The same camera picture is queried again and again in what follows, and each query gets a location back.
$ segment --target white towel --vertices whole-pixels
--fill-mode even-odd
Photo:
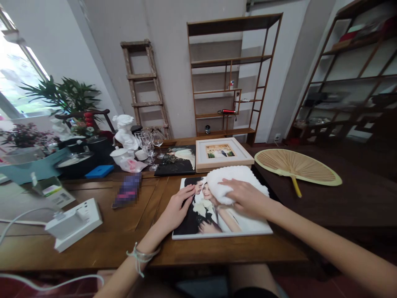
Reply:
[[[259,180],[252,173],[251,169],[247,166],[230,166],[224,168],[218,168],[212,170],[207,175],[207,183],[213,196],[224,205],[231,205],[234,200],[226,197],[226,194],[233,189],[230,186],[218,184],[222,182],[222,179],[236,179],[240,181],[245,181],[251,183],[255,188],[257,188],[264,195],[269,196],[268,188],[261,185]]]

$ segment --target bracelet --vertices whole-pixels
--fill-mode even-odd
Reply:
[[[132,253],[129,253],[127,250],[126,254],[127,256],[133,256],[136,259],[135,269],[142,277],[145,277],[145,275],[141,271],[141,263],[150,262],[153,259],[153,257],[159,253],[160,247],[153,253],[144,254],[143,252],[140,252],[139,250],[136,249],[137,245],[138,242],[135,242],[134,250],[132,251]]]

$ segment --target white figurine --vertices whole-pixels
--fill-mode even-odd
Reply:
[[[67,141],[73,137],[76,137],[68,131],[66,124],[63,123],[63,120],[53,118],[53,119],[50,119],[50,121],[52,123],[54,123],[53,130],[59,134],[59,139],[62,142]]]
[[[135,158],[135,151],[138,150],[139,145],[136,137],[131,132],[132,122],[134,117],[130,115],[114,116],[113,121],[117,121],[118,132],[115,135],[117,141],[123,144],[123,148],[132,158]]]

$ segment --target electrical outlet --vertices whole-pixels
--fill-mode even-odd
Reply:
[[[67,233],[68,236],[65,235],[66,237],[62,237],[62,239],[56,238],[54,248],[58,252],[63,252],[69,246],[73,245],[102,224],[99,208],[94,198],[86,200],[80,205],[77,205],[76,207],[65,211],[65,218],[73,213],[78,213],[78,217],[83,220],[84,225],[78,226],[73,233]],[[59,221],[53,219],[46,225],[46,229],[54,229],[58,224]]]

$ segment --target white photo frame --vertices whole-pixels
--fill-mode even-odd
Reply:
[[[224,157],[218,154],[216,158],[209,157],[208,148],[226,148],[223,152]],[[224,166],[249,166],[255,163],[254,158],[248,153],[246,149],[233,137],[220,139],[207,139],[196,141],[196,173],[210,172],[215,168]]]

